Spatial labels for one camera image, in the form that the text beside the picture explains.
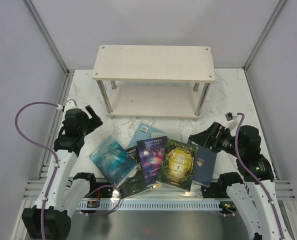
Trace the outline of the teal sea cover book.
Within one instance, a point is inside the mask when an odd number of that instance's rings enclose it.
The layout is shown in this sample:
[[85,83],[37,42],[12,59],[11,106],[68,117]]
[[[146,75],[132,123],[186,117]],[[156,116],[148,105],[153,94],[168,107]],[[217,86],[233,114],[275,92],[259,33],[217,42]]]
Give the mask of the teal sea cover book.
[[136,170],[138,163],[124,148],[109,136],[89,155],[108,182],[119,188]]

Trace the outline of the grey Great Gatsby book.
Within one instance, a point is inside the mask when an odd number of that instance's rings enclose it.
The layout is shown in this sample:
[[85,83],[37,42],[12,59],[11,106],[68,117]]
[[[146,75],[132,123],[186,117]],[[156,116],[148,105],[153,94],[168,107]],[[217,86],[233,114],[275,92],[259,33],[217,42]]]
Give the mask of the grey Great Gatsby book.
[[175,140],[178,142],[181,142],[183,140],[181,133],[168,132],[168,133],[166,133],[166,136],[168,139]]

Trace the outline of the black Moon and Sixpence book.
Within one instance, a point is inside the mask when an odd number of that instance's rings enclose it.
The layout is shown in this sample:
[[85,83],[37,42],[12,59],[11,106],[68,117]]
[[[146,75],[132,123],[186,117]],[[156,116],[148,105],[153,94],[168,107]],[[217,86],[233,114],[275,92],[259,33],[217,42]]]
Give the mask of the black Moon and Sixpence book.
[[137,167],[119,187],[122,199],[130,198],[151,189],[149,186],[147,186],[147,182],[145,180],[137,146],[126,149],[126,152],[137,163]]

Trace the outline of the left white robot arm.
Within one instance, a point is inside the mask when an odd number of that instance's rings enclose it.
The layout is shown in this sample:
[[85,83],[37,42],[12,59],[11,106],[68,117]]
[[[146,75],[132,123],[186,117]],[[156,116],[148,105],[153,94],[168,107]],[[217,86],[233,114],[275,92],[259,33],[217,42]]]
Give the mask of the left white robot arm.
[[33,206],[25,208],[21,215],[29,236],[35,240],[65,240],[81,200],[94,197],[98,191],[96,177],[90,172],[77,173],[70,187],[67,183],[85,137],[103,122],[90,105],[80,109],[71,100],[63,110],[62,127],[49,150],[54,160],[44,186]]

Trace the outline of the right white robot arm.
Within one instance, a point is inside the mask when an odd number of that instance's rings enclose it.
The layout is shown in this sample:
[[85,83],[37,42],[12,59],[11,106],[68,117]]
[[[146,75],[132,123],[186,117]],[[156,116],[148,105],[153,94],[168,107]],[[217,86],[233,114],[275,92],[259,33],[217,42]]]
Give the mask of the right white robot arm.
[[191,143],[236,157],[237,172],[222,173],[217,191],[229,197],[243,220],[251,240],[290,240],[276,195],[274,174],[261,154],[259,130],[239,124],[235,136],[229,128],[214,122],[207,130],[190,135]]

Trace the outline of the purple Robinson Crusoe book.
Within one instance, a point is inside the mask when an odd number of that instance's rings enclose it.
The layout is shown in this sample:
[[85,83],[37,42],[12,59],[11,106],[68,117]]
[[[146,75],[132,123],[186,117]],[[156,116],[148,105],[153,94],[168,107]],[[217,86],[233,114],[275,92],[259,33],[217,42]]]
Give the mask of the purple Robinson Crusoe book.
[[167,141],[166,136],[137,141],[137,149],[147,186],[153,186],[157,181]]

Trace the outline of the green fantasy cover book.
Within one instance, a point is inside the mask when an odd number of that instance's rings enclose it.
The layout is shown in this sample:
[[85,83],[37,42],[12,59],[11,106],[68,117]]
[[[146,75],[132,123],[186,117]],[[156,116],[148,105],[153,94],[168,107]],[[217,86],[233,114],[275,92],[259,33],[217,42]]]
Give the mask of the green fantasy cover book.
[[193,182],[194,161],[199,148],[169,139],[156,181],[160,184],[190,192]]

